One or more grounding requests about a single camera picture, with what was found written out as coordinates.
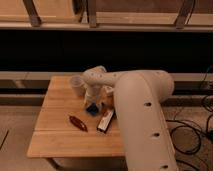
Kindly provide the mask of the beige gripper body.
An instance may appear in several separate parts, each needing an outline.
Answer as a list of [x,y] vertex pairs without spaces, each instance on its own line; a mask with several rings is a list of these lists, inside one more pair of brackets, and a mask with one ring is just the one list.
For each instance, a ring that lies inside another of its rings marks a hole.
[[100,86],[87,86],[86,93],[84,96],[84,104],[86,107],[90,106],[92,103],[97,104],[100,101]]

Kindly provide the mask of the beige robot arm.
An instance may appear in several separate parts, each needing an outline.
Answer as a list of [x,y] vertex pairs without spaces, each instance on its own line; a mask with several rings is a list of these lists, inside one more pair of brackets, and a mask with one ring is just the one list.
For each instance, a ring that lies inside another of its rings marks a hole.
[[174,81],[168,72],[108,72],[97,66],[72,76],[70,83],[87,105],[99,101],[104,86],[113,89],[128,171],[179,171],[161,109],[161,103],[174,91]]

